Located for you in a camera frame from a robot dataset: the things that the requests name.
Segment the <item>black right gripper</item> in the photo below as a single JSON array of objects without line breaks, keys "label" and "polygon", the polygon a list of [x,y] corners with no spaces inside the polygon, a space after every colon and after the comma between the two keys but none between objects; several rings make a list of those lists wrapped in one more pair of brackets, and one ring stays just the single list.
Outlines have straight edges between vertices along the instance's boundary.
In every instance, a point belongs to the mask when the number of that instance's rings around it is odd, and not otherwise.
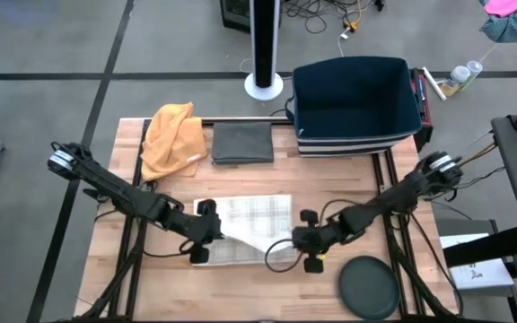
[{"label": "black right gripper", "polygon": [[301,252],[324,254],[332,245],[339,243],[344,238],[340,222],[329,218],[325,225],[321,225],[315,211],[301,210],[300,220],[307,225],[293,228],[292,241],[294,247]]}]

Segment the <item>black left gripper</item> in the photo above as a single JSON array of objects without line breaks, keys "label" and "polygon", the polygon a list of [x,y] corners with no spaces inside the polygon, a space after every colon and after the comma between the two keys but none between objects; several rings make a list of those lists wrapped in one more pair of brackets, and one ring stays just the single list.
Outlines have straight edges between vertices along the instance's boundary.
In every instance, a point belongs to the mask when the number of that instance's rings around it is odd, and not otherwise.
[{"label": "black left gripper", "polygon": [[208,244],[215,239],[227,240],[227,226],[221,226],[214,200],[203,200],[197,204],[197,215],[188,220],[187,237],[195,243]]}]

